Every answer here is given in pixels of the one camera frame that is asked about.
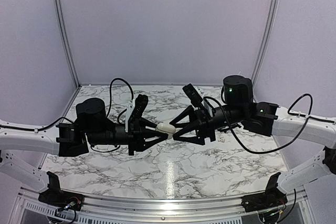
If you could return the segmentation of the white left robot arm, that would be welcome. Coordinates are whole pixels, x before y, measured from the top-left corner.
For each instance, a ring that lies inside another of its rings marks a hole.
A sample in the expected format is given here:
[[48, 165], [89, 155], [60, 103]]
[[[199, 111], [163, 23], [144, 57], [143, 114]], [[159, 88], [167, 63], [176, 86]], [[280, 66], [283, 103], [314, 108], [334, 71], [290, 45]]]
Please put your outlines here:
[[127, 122], [119, 125], [108, 119], [103, 100], [87, 99], [76, 105], [77, 118], [70, 123], [44, 127], [10, 124], [1, 121], [1, 172], [43, 193], [54, 205], [66, 202], [58, 177], [50, 172], [38, 172], [14, 157], [12, 150], [49, 153], [60, 157], [87, 154], [97, 145], [125, 145], [129, 155], [143, 152], [157, 143], [172, 138], [176, 129], [166, 123], [154, 124], [142, 117], [148, 98], [139, 95], [129, 105]]

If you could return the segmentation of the white oval charging case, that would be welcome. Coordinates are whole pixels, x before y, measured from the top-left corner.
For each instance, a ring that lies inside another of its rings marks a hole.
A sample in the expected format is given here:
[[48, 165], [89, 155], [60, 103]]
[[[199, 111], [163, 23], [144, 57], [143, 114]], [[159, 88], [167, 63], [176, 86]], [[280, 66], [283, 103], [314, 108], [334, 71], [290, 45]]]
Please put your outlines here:
[[168, 140], [172, 139], [173, 138], [173, 134], [175, 134], [175, 132], [176, 132], [176, 128], [173, 125], [171, 125], [169, 123], [163, 123], [163, 122], [159, 123], [156, 126], [155, 130], [157, 132], [167, 134], [167, 139]]

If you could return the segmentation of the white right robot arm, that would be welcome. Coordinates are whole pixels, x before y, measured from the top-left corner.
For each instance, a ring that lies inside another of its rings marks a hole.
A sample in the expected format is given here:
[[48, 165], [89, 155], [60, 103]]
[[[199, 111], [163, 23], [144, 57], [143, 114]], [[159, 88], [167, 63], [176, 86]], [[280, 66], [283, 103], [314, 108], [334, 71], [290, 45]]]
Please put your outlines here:
[[208, 97], [201, 97], [188, 84], [184, 93], [191, 101], [170, 124], [178, 129], [173, 135], [177, 141], [204, 145], [205, 139], [215, 140], [215, 131], [223, 127], [233, 130], [234, 124], [242, 124], [244, 130], [263, 136], [290, 137], [292, 141], [278, 147], [279, 151], [300, 139], [323, 145], [314, 157], [285, 173], [276, 173], [269, 178], [265, 192], [260, 195], [260, 203], [271, 207], [281, 194], [308, 184], [323, 176], [335, 174], [335, 120], [323, 119], [310, 112], [293, 111], [269, 102], [254, 102], [253, 85], [250, 79], [231, 75], [223, 80], [222, 96], [224, 105], [216, 108], [206, 104]]

